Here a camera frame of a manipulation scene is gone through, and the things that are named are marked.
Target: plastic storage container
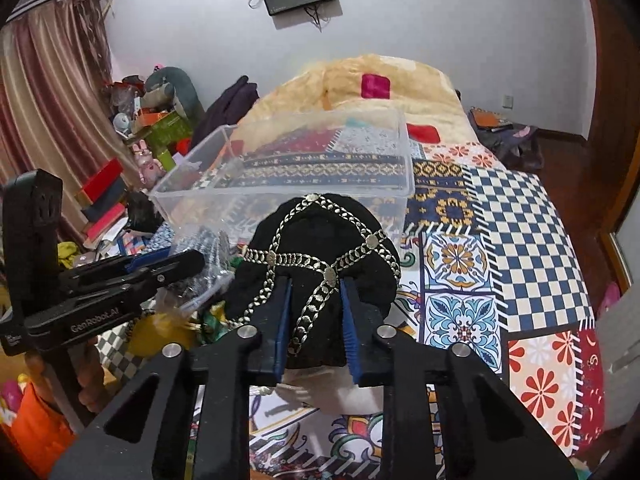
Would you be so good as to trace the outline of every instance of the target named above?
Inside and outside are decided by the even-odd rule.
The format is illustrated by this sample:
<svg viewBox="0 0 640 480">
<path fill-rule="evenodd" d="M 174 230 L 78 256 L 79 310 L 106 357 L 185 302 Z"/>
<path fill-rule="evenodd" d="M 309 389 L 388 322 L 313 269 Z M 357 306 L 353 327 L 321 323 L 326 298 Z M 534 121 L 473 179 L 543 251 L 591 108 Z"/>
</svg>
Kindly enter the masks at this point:
<svg viewBox="0 0 640 480">
<path fill-rule="evenodd" d="M 150 193 L 175 230 L 203 224 L 248 242 L 282 203 L 308 193 L 351 196 L 398 246 L 414 174 L 404 114 L 340 110 L 222 126 Z"/>
</svg>

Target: green box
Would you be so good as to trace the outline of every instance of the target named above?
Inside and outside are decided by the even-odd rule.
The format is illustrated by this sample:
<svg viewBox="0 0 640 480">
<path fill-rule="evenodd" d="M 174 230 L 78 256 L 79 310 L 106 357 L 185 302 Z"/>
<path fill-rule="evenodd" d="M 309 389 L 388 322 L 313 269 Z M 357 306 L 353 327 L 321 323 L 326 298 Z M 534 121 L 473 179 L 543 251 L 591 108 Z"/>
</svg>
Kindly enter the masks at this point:
<svg viewBox="0 0 640 480">
<path fill-rule="evenodd" d="M 153 154 L 157 155 L 172 142 L 191 137 L 193 130 L 190 124 L 174 110 L 156 124 L 144 128 L 142 135 Z"/>
</svg>

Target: brown curtain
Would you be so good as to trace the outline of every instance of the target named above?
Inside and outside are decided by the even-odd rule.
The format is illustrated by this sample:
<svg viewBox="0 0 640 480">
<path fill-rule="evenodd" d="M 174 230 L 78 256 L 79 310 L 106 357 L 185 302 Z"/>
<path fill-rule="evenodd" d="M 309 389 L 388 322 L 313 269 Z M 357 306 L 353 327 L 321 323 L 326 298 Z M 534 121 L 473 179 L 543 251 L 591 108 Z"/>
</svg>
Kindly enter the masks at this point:
<svg viewBox="0 0 640 480">
<path fill-rule="evenodd" d="M 74 195 L 117 157 L 137 170 L 108 118 L 100 90 L 111 56 L 100 0 L 55 0 L 0 30 L 0 181 L 42 168 L 62 179 L 61 234 L 81 242 L 87 220 Z"/>
</svg>

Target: black clamp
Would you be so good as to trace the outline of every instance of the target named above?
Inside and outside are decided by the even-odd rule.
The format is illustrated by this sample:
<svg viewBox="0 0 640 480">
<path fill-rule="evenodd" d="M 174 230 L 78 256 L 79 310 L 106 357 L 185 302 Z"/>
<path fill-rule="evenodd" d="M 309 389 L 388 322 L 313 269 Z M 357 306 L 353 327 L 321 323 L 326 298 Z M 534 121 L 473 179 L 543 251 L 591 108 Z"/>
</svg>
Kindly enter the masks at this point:
<svg viewBox="0 0 640 480">
<path fill-rule="evenodd" d="M 136 318 L 158 288 L 204 268 L 197 251 L 116 256 L 60 271 L 62 181 L 44 170 L 12 180 L 2 204 L 2 241 L 12 309 L 0 322 L 7 355 L 42 354 L 59 409 L 77 433 L 94 417 L 78 401 L 76 363 L 92 337 Z"/>
<path fill-rule="evenodd" d="M 86 428 L 50 480 L 81 480 L 88 470 L 93 480 L 181 480 L 201 384 L 193 479 L 248 479 L 249 384 L 280 381 L 289 291 L 287 279 L 277 279 L 253 324 L 211 345 L 191 352 L 165 346 Z M 352 279 L 341 281 L 340 293 L 354 380 L 385 387 L 379 478 L 436 478 L 426 387 L 434 384 L 448 479 L 575 480 L 551 437 L 469 346 L 432 348 L 385 325 L 376 307 L 360 302 Z"/>
</svg>

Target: pink object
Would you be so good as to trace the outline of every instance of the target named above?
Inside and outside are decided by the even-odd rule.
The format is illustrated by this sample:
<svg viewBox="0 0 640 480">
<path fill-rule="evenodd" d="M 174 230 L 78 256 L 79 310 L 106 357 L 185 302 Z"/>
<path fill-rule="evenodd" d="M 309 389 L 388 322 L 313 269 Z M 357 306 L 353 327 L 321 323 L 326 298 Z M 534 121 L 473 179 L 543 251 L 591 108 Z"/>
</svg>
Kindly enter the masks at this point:
<svg viewBox="0 0 640 480">
<path fill-rule="evenodd" d="M 600 303 L 600 306 L 598 307 L 596 318 L 602 316 L 602 314 L 614 306 L 619 300 L 620 288 L 618 284 L 616 282 L 609 283 L 607 290 L 604 293 L 604 298 L 602 298 L 602 303 Z"/>
<path fill-rule="evenodd" d="M 527 126 L 524 130 L 520 130 L 517 134 L 514 135 L 517 139 L 521 139 L 522 137 L 526 137 L 529 135 L 531 131 L 531 126 Z"/>
<path fill-rule="evenodd" d="M 377 74 L 363 74 L 361 93 L 363 99 L 391 99 L 391 81 Z"/>
<path fill-rule="evenodd" d="M 140 176 L 140 182 L 151 189 L 156 185 L 156 182 L 160 180 L 166 174 L 166 171 L 162 167 L 162 164 L 154 158 L 151 150 L 146 146 L 144 140 L 140 141 L 140 145 L 134 144 L 132 146 L 133 156 L 136 159 L 138 165 L 138 174 Z"/>
<path fill-rule="evenodd" d="M 18 413 L 20 405 L 22 404 L 22 390 L 18 385 L 18 381 L 7 381 L 2 385 L 2 391 L 0 392 L 7 407 L 14 413 Z"/>
</svg>

